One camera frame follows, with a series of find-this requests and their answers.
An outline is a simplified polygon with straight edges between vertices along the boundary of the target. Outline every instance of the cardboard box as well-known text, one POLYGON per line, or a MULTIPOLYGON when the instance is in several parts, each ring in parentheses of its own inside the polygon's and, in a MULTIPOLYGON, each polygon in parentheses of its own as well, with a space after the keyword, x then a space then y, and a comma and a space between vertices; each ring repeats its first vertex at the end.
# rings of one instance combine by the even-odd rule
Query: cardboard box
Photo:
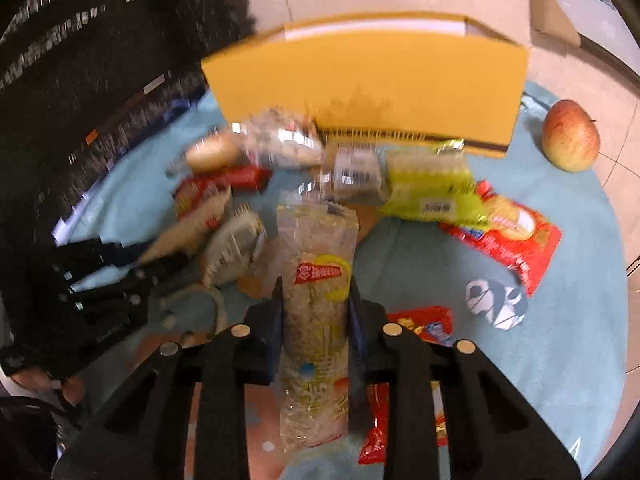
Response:
POLYGON ((266 107, 311 114, 327 137, 465 139, 504 156, 527 51, 456 14, 352 14, 286 25, 202 61, 227 121, 266 107))
POLYGON ((529 0, 531 27, 570 45, 580 47, 580 34, 557 0, 529 0))

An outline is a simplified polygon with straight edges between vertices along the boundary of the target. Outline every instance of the cable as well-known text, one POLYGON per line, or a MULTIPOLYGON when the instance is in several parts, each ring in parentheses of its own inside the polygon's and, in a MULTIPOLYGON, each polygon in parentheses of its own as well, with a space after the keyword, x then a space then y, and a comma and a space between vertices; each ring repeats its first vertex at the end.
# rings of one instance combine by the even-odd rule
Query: cable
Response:
POLYGON ((33 397, 0 397, 0 408, 32 408, 47 410, 52 415, 64 418, 75 430, 82 431, 82 426, 72 420, 67 412, 57 408, 53 404, 45 402, 44 400, 34 399, 33 397))

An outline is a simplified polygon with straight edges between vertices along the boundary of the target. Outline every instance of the snack package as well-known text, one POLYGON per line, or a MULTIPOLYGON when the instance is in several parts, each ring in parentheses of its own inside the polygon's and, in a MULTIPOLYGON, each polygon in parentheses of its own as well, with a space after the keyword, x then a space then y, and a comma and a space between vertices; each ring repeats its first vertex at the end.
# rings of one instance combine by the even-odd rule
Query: snack package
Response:
POLYGON ((260 168, 308 168, 322 163, 324 147, 310 117, 281 108, 268 108, 241 123, 240 134, 249 161, 260 168))
POLYGON ((260 217, 241 205, 218 229, 200 257, 202 283, 219 286, 242 276, 260 255, 266 231, 260 217))
POLYGON ((209 174, 189 176, 181 181, 174 192, 175 211, 178 218, 198 208, 220 189, 262 191, 272 175, 271 170, 255 166, 227 168, 209 174))
POLYGON ((373 144, 338 144, 332 153, 332 163, 322 167, 317 180, 323 200, 383 203, 388 197, 378 151, 373 144))
MULTIPOLYGON (((388 320, 412 330, 424 341, 445 346, 453 345, 453 318, 448 308, 428 306, 388 315, 388 320)), ((444 419, 444 405, 440 383, 431 381, 433 407, 436 416, 436 442, 439 447, 446 446, 447 428, 444 419)), ((367 399, 374 417, 374 427, 367 435, 360 455, 359 464, 384 462, 386 458, 387 430, 389 425, 389 385, 370 384, 367 386, 367 399)))
POLYGON ((495 194, 486 180, 478 182, 476 189, 488 210, 490 230, 446 224, 441 229, 517 272, 527 294, 533 296, 560 242, 560 229, 539 212, 495 194))
POLYGON ((172 160, 166 170, 171 176, 178 173, 208 173, 233 166, 242 157, 242 142, 225 127, 201 138, 172 160))
POLYGON ((348 428, 347 306, 356 214, 299 195, 278 206, 284 248, 280 433, 287 451, 335 440, 348 428))
POLYGON ((197 252, 224 217, 230 198, 231 189, 207 198, 198 208, 182 216, 162 232, 138 262, 144 264, 178 251, 185 251, 187 254, 197 252))
POLYGON ((380 212, 406 220, 487 230, 486 209, 476 195, 476 181, 462 148, 462 140, 449 140, 436 150, 387 150, 390 197, 380 212))

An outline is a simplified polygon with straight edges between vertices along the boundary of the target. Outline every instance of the blue tablecloth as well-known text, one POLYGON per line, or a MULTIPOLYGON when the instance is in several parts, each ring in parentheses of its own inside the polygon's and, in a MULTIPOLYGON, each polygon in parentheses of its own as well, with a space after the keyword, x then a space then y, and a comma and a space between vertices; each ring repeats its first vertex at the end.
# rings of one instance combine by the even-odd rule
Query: blue tablecloth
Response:
MULTIPOLYGON (((483 280, 496 298, 518 283, 504 266, 434 224, 382 219, 359 245, 354 275, 361 295, 389 311, 448 306, 456 338, 479 345, 571 450, 586 475, 609 433, 625 379, 626 274, 616 217, 593 171, 559 171, 540 152, 542 121, 556 99, 527 83, 507 156, 469 157, 477 179, 488 179, 497 192, 540 211, 562 230, 556 255, 519 325, 499 330, 469 311, 469 282, 483 280)), ((170 224, 177 181, 167 179, 164 170, 184 146, 220 122, 222 116, 207 94, 197 107, 129 153, 95 192, 73 238, 100 236, 129 243, 151 238, 170 224)), ((303 172, 277 172, 264 193, 242 199, 260 213, 273 235, 280 190, 296 189, 305 180, 303 172)), ((117 275, 107 269, 92 284, 117 275)), ((233 285, 222 292, 230 321, 240 321, 252 300, 233 285)), ((211 309, 185 307, 176 330, 202 329, 212 320, 211 309)), ((137 342, 158 330, 162 327, 152 316, 148 327, 87 371, 94 404, 126 376, 124 363, 137 342)), ((327 452, 290 466, 284 478, 381 478, 382 466, 356 464, 361 442, 358 436, 342 439, 327 452)), ((441 456, 446 461, 445 451, 441 456)))

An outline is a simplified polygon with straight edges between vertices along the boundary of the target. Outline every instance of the person's hand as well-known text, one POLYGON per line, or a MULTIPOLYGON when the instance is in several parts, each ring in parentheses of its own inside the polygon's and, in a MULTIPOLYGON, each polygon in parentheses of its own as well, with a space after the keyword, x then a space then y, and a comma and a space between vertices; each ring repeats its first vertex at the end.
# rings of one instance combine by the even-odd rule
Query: person's hand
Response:
MULTIPOLYGON (((53 390, 56 384, 45 372, 38 367, 26 368, 11 376, 15 383, 34 393, 53 390)), ((62 381, 62 395, 71 405, 77 405, 84 397, 84 381, 79 376, 69 377, 62 381)))

